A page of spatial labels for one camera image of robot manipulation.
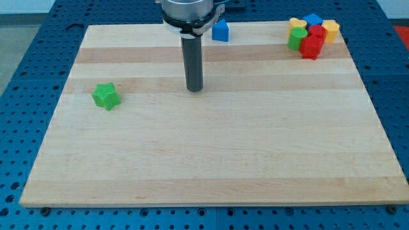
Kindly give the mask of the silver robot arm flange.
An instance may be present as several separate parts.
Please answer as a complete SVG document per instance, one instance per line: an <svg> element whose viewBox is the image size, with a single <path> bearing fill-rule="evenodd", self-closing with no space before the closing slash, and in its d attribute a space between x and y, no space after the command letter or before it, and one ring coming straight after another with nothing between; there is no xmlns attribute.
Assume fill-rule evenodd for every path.
<svg viewBox="0 0 409 230"><path fill-rule="evenodd" d="M213 0L161 0L162 20L170 31L183 39L201 37L225 12L225 4Z"/></svg>

